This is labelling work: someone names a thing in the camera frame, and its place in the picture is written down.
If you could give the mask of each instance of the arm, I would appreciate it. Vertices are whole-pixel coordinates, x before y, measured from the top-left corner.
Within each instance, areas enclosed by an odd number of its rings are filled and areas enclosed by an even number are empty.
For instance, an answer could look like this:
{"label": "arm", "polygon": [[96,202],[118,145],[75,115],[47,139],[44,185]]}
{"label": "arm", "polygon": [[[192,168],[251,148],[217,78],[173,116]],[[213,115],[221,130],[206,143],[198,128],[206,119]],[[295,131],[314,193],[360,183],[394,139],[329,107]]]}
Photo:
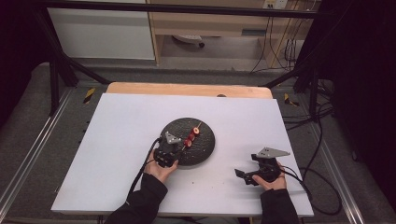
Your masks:
{"label": "arm", "polygon": [[126,202],[110,214],[106,224],[149,224],[157,216],[160,203],[168,192],[164,182],[176,170],[177,161],[172,167],[162,168],[153,159],[154,151],[148,158],[140,190],[130,193]]}
{"label": "arm", "polygon": [[283,172],[271,183],[266,182],[257,175],[254,175],[253,179],[265,189],[265,192],[261,195],[262,224],[299,223],[297,212],[286,187],[286,179]]}

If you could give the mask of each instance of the human hand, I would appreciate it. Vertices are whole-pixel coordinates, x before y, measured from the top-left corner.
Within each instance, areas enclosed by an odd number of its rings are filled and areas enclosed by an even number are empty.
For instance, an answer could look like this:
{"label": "human hand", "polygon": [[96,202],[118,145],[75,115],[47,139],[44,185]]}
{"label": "human hand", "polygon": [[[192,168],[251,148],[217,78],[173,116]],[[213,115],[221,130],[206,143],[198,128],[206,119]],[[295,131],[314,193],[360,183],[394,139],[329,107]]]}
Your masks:
{"label": "human hand", "polygon": [[[283,168],[279,162],[277,163],[277,165],[279,166],[279,168],[281,170],[285,170],[285,168]],[[268,190],[268,189],[277,190],[277,189],[285,189],[286,188],[286,178],[285,178],[285,173],[283,173],[283,172],[280,172],[279,177],[271,183],[265,181],[258,175],[254,175],[252,178],[254,181],[256,181],[256,183],[258,183],[260,186],[262,186],[265,190]]]}
{"label": "human hand", "polygon": [[155,178],[157,178],[164,184],[168,176],[176,170],[177,164],[178,161],[175,161],[171,167],[166,167],[166,168],[161,167],[154,160],[154,150],[152,150],[148,157],[148,161],[145,167],[145,173],[149,175],[153,175]]}

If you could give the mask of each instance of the white table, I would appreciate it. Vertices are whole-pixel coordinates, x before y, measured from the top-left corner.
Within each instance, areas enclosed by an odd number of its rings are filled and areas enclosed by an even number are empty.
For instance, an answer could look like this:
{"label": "white table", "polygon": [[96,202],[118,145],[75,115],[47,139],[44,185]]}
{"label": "white table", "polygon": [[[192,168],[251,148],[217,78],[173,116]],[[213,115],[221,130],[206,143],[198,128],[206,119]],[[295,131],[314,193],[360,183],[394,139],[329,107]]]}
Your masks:
{"label": "white table", "polygon": [[[245,185],[234,169],[258,170],[250,154],[263,147],[290,152],[278,160],[300,175],[276,100],[105,93],[51,210],[85,215],[116,210],[152,142],[180,118],[204,121],[216,145],[206,161],[180,166],[169,177],[160,216],[259,216],[262,188]],[[297,214],[313,216],[302,187],[289,176],[287,181]]]}

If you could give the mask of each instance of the floor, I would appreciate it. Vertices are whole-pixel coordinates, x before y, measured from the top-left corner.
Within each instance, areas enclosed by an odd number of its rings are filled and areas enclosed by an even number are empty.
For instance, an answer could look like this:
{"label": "floor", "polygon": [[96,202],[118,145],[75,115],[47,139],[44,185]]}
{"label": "floor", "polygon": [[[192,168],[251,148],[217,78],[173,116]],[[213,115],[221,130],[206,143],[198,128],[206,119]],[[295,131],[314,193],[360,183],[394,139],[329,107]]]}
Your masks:
{"label": "floor", "polygon": [[[117,81],[257,86],[288,72],[287,62],[283,58],[279,60],[285,68],[267,70],[265,60],[259,60],[261,50],[257,39],[210,36],[204,37],[204,41],[205,47],[201,49],[198,46],[181,43],[172,36],[166,37],[162,63],[159,65],[137,61],[82,61],[101,76]],[[87,121],[91,119],[106,86],[93,82],[83,74],[78,74],[81,79],[79,86],[73,90],[64,88],[65,92],[70,92],[70,98],[64,107],[62,117],[57,120],[57,125],[49,130],[50,136],[47,136],[46,144],[37,146],[39,153],[35,155],[30,149],[37,145],[35,140],[49,119],[50,88],[49,73],[45,65],[37,67],[33,76],[9,122],[0,130],[2,167],[0,192],[11,195],[5,198],[6,194],[3,194],[0,200],[0,218],[5,218],[3,223],[13,221],[70,223],[70,220],[77,220],[77,223],[96,222],[96,217],[92,216],[69,217],[54,214],[50,211],[50,207],[56,197],[56,189],[62,185],[73,156],[78,150],[78,141],[83,138],[83,131],[89,125]],[[278,100],[282,116],[290,121],[290,124],[285,124],[287,128],[294,125],[293,121],[301,120],[301,117],[296,116],[306,114],[304,108],[306,95],[294,94],[292,89],[294,81],[295,79],[291,78],[272,90]],[[96,91],[90,103],[85,105],[82,101],[91,87],[95,87]],[[285,93],[290,96],[288,103],[285,103]],[[319,103],[324,104],[326,101],[326,96],[319,97]],[[342,177],[350,189],[353,202],[359,208],[362,220],[353,222],[348,217],[348,211],[342,209],[336,216],[323,215],[316,211],[314,217],[305,218],[304,222],[396,223],[394,211],[389,207],[364,164],[352,160],[350,147],[336,118],[331,116],[323,118],[322,125],[324,134],[322,148],[329,148],[331,154],[335,156],[337,167],[343,171]],[[288,131],[300,166],[308,164],[318,144],[317,131],[318,125],[315,123],[308,123]],[[326,165],[327,156],[323,149],[317,155],[312,167],[332,180],[332,171],[329,171],[329,166]],[[25,158],[32,162],[31,166],[21,166],[26,163]],[[15,175],[19,168],[25,171],[25,175]],[[10,185],[13,183],[13,178],[18,178],[23,184]],[[315,175],[308,175],[307,184],[315,195],[313,203],[316,206],[326,211],[336,209],[337,199],[323,180]]]}

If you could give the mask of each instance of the white wall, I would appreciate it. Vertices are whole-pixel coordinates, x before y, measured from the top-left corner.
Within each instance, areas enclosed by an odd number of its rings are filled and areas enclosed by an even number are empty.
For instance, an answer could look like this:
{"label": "white wall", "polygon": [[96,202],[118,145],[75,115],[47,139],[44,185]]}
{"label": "white wall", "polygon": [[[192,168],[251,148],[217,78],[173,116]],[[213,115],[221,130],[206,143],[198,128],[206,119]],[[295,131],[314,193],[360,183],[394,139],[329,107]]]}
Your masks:
{"label": "white wall", "polygon": [[49,14],[62,48],[70,57],[155,59],[147,12],[49,8]]}

